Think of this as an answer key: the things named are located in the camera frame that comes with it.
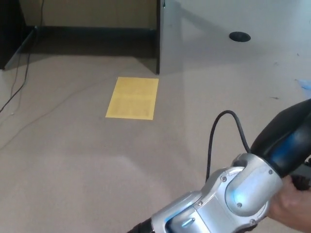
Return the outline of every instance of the yellow notepad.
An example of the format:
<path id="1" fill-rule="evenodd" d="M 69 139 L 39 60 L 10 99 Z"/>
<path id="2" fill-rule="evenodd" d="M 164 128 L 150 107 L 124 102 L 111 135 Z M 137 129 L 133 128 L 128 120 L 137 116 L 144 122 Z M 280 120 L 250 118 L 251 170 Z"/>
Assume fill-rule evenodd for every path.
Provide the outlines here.
<path id="1" fill-rule="evenodd" d="M 159 79 L 118 77 L 106 117 L 153 120 Z"/>

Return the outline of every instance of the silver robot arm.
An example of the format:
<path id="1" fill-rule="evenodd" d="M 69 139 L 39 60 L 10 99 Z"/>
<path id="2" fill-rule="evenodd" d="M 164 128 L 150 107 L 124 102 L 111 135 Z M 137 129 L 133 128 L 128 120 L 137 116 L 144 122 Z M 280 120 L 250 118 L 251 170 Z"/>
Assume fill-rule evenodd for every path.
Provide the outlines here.
<path id="1" fill-rule="evenodd" d="M 247 151 L 231 167 L 215 171 L 200 191 L 183 195 L 128 233 L 253 230 L 266 217 L 283 177 L 291 174 L 300 190 L 311 185 L 310 165 L 301 166 L 311 154 L 311 100 L 280 112 Z"/>
<path id="2" fill-rule="evenodd" d="M 264 160 L 241 154 L 215 171 L 201 191 L 188 193 L 151 217 L 155 233 L 237 233 L 266 217 L 282 179 Z"/>

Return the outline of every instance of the power cord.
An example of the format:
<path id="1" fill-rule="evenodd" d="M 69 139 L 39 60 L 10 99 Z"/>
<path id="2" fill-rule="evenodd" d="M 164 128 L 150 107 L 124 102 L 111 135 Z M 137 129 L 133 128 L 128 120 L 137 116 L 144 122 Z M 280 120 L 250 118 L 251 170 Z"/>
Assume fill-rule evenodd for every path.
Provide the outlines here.
<path id="1" fill-rule="evenodd" d="M 13 92 L 13 88 L 14 88 L 14 85 L 15 85 L 15 82 L 16 82 L 16 79 L 17 79 L 17 73 L 18 73 L 18 67 L 19 67 L 19 62 L 20 62 L 20 55 L 19 55 L 19 58 L 18 58 L 18 63 L 17 63 L 17 71 L 16 71 L 16 77 L 15 77 L 15 80 L 14 80 L 14 83 L 13 83 L 13 86 L 12 86 L 12 89 L 11 89 L 11 97 L 9 98 L 9 100 L 3 105 L 3 107 L 0 109 L 0 113 L 4 110 L 4 108 L 11 102 L 11 100 L 21 91 L 21 89 L 25 86 L 26 82 L 27 82 L 27 74 L 28 74 L 28 69 L 29 69 L 29 63 L 30 63 L 30 56 L 32 54 L 32 51 L 34 49 L 34 47 L 37 45 L 38 43 L 38 39 L 39 39 L 39 31 L 42 27 L 42 23 L 43 23 L 43 7 L 44 7 L 44 1 L 45 0 L 42 0 L 42 4 L 41 4 L 41 11 L 40 11 L 40 26 L 36 29 L 36 37 L 35 37 L 35 41 L 32 45 L 32 47 L 30 48 L 29 50 L 29 53 L 28 53 L 28 56 L 27 56 L 27 65 L 26 65 L 26 71 L 25 71 L 25 76 L 24 76 L 24 82 L 23 84 L 20 86 L 20 88 L 12 95 L 12 92 Z"/>
<path id="2" fill-rule="evenodd" d="M 223 112 L 221 112 L 215 119 L 214 123 L 213 123 L 213 126 L 212 126 L 212 129 L 210 131 L 210 136 L 209 136 L 209 142 L 208 142 L 208 153 L 207 153 L 207 170 L 206 170 L 206 179 L 205 179 L 205 182 L 209 179 L 209 175 L 210 175 L 210 164 L 211 164 L 211 154 L 212 154 L 212 144 L 213 144 L 213 137 L 214 137 L 214 133 L 215 133 L 215 129 L 216 129 L 216 126 L 217 126 L 217 123 L 218 121 L 220 120 L 220 118 L 225 115 L 225 114 L 230 114 L 234 117 L 235 119 L 235 122 L 237 123 L 237 127 L 238 127 L 238 130 L 239 130 L 239 133 L 240 133 L 240 137 L 241 137 L 241 140 L 242 140 L 242 143 L 244 145 L 244 148 L 246 150 L 247 153 L 251 153 L 251 150 L 246 142 L 246 139 L 245 139 L 245 135 L 244 135 L 244 132 L 243 132 L 243 129 L 242 129 L 242 125 L 240 123 L 240 120 L 238 118 L 238 116 L 231 110 L 225 110 Z"/>

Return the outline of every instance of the human hand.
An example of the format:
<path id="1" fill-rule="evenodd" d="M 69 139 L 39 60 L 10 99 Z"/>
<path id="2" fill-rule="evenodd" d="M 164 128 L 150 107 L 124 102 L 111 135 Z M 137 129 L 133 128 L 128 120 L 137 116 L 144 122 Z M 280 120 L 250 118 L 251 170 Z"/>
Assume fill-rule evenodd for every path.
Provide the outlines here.
<path id="1" fill-rule="evenodd" d="M 311 189 L 299 191 L 292 178 L 285 177 L 282 189 L 271 199 L 268 217 L 292 229 L 311 233 Z"/>

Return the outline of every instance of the floor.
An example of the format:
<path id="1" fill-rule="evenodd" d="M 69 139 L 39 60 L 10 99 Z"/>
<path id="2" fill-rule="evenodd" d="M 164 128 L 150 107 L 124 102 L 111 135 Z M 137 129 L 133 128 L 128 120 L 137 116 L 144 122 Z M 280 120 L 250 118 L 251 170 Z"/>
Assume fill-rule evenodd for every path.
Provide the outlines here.
<path id="1" fill-rule="evenodd" d="M 0 231 L 127 232 L 200 189 L 218 113 L 235 111 L 251 144 L 305 99 L 296 79 L 311 79 L 310 21 L 308 0 L 167 0 L 153 121 L 105 118 L 117 77 L 155 77 L 152 61 L 34 54 L 21 96 L 0 115 Z M 232 31 L 252 39 L 233 42 Z M 1 105 L 15 72 L 0 73 Z M 212 170 L 241 152 L 225 117 Z M 266 219 L 253 232 L 294 231 Z"/>

